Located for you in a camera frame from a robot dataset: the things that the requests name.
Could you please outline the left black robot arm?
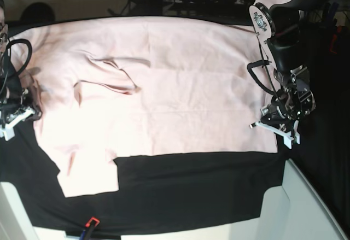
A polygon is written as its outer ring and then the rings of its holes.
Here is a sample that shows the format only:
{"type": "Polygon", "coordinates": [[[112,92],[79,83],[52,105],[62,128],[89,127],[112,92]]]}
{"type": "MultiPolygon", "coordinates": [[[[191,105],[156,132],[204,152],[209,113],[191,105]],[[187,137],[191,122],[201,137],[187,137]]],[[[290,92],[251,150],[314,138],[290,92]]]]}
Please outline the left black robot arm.
{"type": "Polygon", "coordinates": [[[248,64],[253,80],[268,94],[270,104],[251,128],[262,127],[283,137],[291,148],[300,143],[298,125],[315,108],[306,59],[309,36],[303,19],[328,0],[255,0],[249,7],[261,59],[248,64]]]}

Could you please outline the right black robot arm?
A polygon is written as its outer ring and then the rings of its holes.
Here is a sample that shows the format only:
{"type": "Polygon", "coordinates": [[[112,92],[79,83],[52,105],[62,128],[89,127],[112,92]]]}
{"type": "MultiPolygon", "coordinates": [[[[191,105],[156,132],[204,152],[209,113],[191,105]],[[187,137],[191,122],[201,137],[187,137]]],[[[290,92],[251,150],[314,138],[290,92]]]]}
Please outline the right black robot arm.
{"type": "Polygon", "coordinates": [[[30,74],[23,75],[32,57],[32,45],[27,39],[10,40],[5,23],[5,4],[1,0],[1,138],[15,137],[14,127],[42,116],[38,86],[30,74]],[[11,62],[11,47],[27,46],[28,54],[22,66],[16,69],[11,62]]]}

